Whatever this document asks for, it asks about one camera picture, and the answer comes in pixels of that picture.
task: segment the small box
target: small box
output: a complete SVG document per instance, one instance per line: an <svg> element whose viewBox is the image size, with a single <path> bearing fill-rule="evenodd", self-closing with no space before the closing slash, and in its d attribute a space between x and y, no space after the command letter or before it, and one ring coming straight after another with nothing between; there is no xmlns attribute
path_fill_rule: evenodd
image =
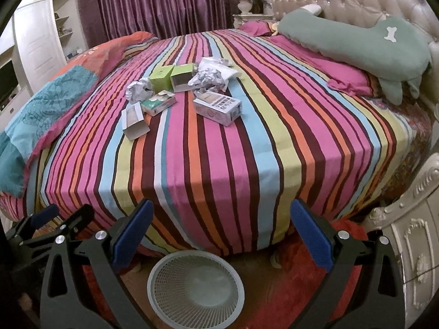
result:
<svg viewBox="0 0 439 329"><path fill-rule="evenodd" d="M142 106L142 111L144 113L155 116L176 102L177 99L175 98L174 93L162 90L148 100L143 101L140 106Z"/></svg>
<svg viewBox="0 0 439 329"><path fill-rule="evenodd" d="M151 75L149 81L154 87L156 93L162 90L172 90L171 74L174 69L173 65L165 65L162 67L156 67Z"/></svg>
<svg viewBox="0 0 439 329"><path fill-rule="evenodd" d="M242 101L215 92L205 92L194 100L197 114L229 126L242 113Z"/></svg>
<svg viewBox="0 0 439 329"><path fill-rule="evenodd" d="M149 132L149 126L143 118L140 103L128 105L125 110L122 110L121 119L122 130L130 141Z"/></svg>
<svg viewBox="0 0 439 329"><path fill-rule="evenodd" d="M177 65L171 73L171 83L174 92L187 92L192 90L192 87L187 85L192 79L192 72L194 70L194 63Z"/></svg>

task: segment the bed headboard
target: bed headboard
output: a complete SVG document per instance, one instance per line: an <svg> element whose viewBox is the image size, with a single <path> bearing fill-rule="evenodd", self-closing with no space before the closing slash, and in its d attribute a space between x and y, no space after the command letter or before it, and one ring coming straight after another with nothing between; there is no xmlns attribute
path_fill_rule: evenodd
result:
<svg viewBox="0 0 439 329"><path fill-rule="evenodd" d="M433 59L433 68L422 78L421 96L432 103L430 107L439 101L439 20L426 0L272 0L274 17L281 20L308 4L320 5L326 19L359 27L373 27L384 16L399 16L418 27Z"/></svg>

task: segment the television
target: television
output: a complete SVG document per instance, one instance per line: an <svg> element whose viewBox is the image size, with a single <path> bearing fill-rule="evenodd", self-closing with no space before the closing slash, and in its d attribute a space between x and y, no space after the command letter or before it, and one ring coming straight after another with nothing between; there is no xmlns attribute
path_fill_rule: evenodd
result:
<svg viewBox="0 0 439 329"><path fill-rule="evenodd" d="M17 87L18 81L15 75L12 60L0 68L0 103L3 103Z"/></svg>

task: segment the striped bedsheet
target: striped bedsheet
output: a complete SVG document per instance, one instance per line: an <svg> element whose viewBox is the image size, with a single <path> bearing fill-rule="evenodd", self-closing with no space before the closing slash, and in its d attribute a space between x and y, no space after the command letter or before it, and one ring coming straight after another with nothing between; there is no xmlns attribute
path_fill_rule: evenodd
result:
<svg viewBox="0 0 439 329"><path fill-rule="evenodd" d="M155 67L221 56L242 77L229 95L243 114L223 127L196 115L193 96L146 117L151 131L124 137L126 86ZM398 195L431 135L429 116L404 103L331 90L323 73L267 39L219 30L157 41L101 83L34 166L28 203L58 204L65 218L82 204L92 229L108 228L144 197L154 221L142 244L156 253L204 249L228 255L285 237L289 205L302 198L328 219Z"/></svg>

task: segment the laundry basket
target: laundry basket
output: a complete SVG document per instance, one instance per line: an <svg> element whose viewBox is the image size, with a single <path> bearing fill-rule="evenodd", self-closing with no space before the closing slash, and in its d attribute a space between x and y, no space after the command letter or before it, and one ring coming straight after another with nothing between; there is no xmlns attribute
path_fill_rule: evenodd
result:
<svg viewBox="0 0 439 329"><path fill-rule="evenodd" d="M244 305L238 273L222 258L204 251L170 254L148 279L152 309L175 329L223 329Z"/></svg>

